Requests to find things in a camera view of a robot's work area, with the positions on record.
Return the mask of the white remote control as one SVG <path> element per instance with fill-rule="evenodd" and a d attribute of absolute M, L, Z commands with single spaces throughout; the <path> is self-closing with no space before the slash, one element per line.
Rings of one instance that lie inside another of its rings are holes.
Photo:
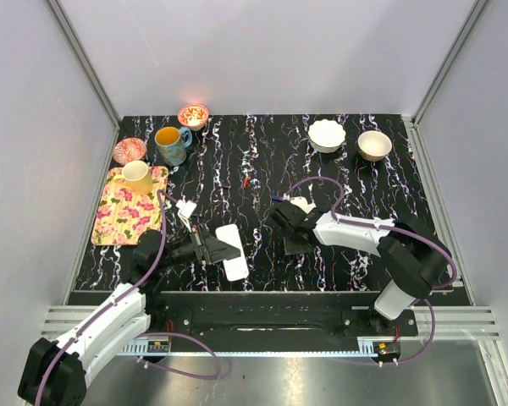
<path fill-rule="evenodd" d="M 249 276 L 249 268 L 238 227 L 235 224 L 225 225 L 217 228 L 215 233 L 218 240 L 226 243 L 223 266 L 227 279 L 230 282 L 246 279 Z"/>

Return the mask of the remote battery cover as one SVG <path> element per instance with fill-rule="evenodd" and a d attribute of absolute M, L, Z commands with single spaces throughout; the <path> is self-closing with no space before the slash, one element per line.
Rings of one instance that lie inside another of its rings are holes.
<path fill-rule="evenodd" d="M 310 213 L 314 208 L 316 208 L 316 205 L 314 203 L 310 203 L 305 206 L 304 211 L 305 213 Z"/>

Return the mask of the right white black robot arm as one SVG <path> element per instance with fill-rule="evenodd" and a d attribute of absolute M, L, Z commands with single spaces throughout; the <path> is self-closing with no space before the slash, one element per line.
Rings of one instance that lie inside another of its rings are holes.
<path fill-rule="evenodd" d="M 428 234 L 415 217 L 365 219 L 322 211 L 303 198 L 280 201 L 270 218 L 284 231 L 285 252 L 296 255 L 310 248 L 338 246 L 376 255 L 391 281 L 374 302 L 368 325 L 379 335 L 395 329 L 401 313 L 428 298 L 454 262 L 450 252 Z"/>

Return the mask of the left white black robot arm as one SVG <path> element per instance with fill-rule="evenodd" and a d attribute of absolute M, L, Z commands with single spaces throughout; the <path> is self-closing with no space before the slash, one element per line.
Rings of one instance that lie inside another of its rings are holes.
<path fill-rule="evenodd" d="M 132 267 L 111 295 L 82 322 L 54 340 L 30 348 L 17 390 L 31 405 L 79 405 L 102 368 L 127 344 L 146 333 L 164 334 L 166 303 L 160 273 L 183 262 L 243 265 L 239 230 L 230 224 L 210 234 L 192 228 L 182 241 L 166 245 L 165 232 L 144 232 Z"/>

